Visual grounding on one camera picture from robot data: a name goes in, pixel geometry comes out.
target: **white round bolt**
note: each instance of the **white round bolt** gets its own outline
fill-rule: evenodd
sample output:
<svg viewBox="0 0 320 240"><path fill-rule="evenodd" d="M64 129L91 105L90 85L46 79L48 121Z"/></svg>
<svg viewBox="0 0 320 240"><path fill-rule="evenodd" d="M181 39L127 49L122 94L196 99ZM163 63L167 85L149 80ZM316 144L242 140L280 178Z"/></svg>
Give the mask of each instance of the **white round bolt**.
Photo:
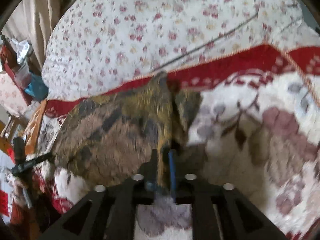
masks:
<svg viewBox="0 0 320 240"><path fill-rule="evenodd" d="M194 180L194 179L197 178L197 175L196 175L196 174L193 174L193 173L189 173L189 174L184 175L184 178L185 178L186 180Z"/></svg>
<svg viewBox="0 0 320 240"><path fill-rule="evenodd" d="M235 188L235 186L233 186L233 184L231 184L231 183L226 183L223 185L223 188L225 190L233 190Z"/></svg>
<svg viewBox="0 0 320 240"><path fill-rule="evenodd" d="M94 187L94 191L96 192L104 192L106 190L106 187L103 185L97 185Z"/></svg>
<svg viewBox="0 0 320 240"><path fill-rule="evenodd" d="M135 181L139 181L139 180L143 180L143 175L141 174L135 174L132 176L132 179L135 180Z"/></svg>

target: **beige curtain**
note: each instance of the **beige curtain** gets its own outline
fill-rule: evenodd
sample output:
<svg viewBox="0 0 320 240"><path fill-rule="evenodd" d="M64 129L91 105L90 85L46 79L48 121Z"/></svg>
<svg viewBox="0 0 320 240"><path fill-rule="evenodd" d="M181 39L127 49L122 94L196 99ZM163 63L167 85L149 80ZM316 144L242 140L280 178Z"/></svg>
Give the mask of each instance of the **beige curtain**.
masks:
<svg viewBox="0 0 320 240"><path fill-rule="evenodd" d="M22 0L3 28L3 34L17 41L31 42L31 62L41 70L50 35L60 19L60 0Z"/></svg>

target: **bed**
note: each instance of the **bed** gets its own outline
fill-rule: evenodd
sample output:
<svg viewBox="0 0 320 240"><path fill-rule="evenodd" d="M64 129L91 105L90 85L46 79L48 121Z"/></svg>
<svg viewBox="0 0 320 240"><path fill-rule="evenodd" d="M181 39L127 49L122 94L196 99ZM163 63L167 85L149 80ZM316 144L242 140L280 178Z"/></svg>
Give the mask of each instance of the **bed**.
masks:
<svg viewBox="0 0 320 240"><path fill-rule="evenodd" d="M303 21L297 0L71 3L51 35L42 68L49 95L37 154L51 150L65 117L83 98L128 89L167 71L180 77L182 88L203 96L188 142L206 145L202 176L235 184L289 239L312 235L320 212L320 39ZM250 153L261 138L268 149L263 160ZM277 164L281 151L288 172ZM38 166L35 176L61 213L90 189L81 177L49 163ZM189 227L157 220L164 230L152 234L144 223L137 220L137 239L192 237Z"/></svg>

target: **person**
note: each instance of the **person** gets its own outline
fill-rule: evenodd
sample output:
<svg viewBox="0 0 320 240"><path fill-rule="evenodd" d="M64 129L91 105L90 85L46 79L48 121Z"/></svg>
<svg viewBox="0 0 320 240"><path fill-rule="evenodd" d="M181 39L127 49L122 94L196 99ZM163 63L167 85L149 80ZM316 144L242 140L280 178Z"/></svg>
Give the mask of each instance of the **person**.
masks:
<svg viewBox="0 0 320 240"><path fill-rule="evenodd" d="M26 184L15 179L13 185L14 198L10 224L7 226L0 217L0 236L4 240L33 240L37 239L40 231L35 220L34 210L28 209L22 190Z"/></svg>

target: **hand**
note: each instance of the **hand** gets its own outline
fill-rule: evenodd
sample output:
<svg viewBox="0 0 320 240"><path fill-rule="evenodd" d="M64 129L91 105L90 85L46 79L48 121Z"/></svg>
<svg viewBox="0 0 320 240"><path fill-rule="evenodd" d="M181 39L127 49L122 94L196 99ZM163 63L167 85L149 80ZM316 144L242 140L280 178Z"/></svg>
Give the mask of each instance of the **hand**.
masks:
<svg viewBox="0 0 320 240"><path fill-rule="evenodd" d="M13 184L13 201L21 208L25 208L27 206L26 200L22 193L22 190L26 188L28 187L24 182L22 182L20 179L15 179Z"/></svg>

